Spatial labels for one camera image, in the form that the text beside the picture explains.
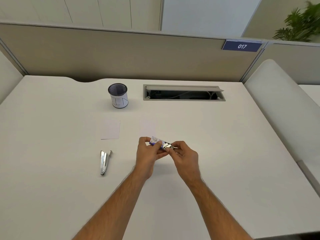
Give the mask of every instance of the person's arm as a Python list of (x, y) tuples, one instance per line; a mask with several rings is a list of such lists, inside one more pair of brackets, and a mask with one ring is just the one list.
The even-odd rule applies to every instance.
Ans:
[(156, 160), (168, 155), (159, 150), (161, 141), (146, 145), (149, 137), (139, 139), (136, 165), (73, 240), (121, 240), (138, 200), (142, 186), (150, 178)]
[(199, 170), (198, 153), (188, 147), (184, 141), (176, 141), (172, 145), (176, 148), (174, 150), (167, 148), (166, 151), (172, 157), (178, 174), (197, 201), (211, 240), (252, 240), (203, 182)]

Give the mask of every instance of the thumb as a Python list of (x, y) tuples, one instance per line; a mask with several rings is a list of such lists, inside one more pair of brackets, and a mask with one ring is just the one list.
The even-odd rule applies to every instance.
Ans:
[(157, 143), (155, 143), (155, 144), (153, 145), (152, 148), (153, 148), (155, 151), (158, 151), (161, 146), (162, 146), (162, 141), (158, 141)]
[(172, 148), (166, 148), (165, 151), (167, 153), (169, 153), (169, 155), (172, 157), (174, 162), (180, 160), (180, 157), (177, 155), (177, 153)]

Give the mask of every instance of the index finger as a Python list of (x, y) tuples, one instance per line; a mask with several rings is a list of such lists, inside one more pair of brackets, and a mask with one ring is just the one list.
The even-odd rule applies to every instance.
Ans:
[(139, 146), (143, 146), (143, 145), (146, 146), (146, 142), (149, 142), (149, 141), (151, 141), (150, 137), (140, 137), (139, 138)]
[(172, 145), (174, 147), (181, 148), (182, 150), (191, 149), (184, 141), (175, 141)]

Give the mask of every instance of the left hand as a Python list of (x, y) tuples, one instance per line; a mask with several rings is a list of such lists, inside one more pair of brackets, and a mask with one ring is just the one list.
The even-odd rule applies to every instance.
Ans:
[(139, 138), (137, 160), (133, 170), (145, 179), (151, 177), (155, 161), (168, 155), (166, 151), (160, 149), (162, 145), (161, 141), (158, 141), (154, 145), (146, 145), (146, 142), (150, 140), (150, 137)]

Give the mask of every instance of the sign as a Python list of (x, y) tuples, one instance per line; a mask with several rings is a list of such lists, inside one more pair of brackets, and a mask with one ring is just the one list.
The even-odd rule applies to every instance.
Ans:
[(262, 42), (248, 40), (226, 40), (222, 49), (228, 51), (249, 51), (257, 52)]

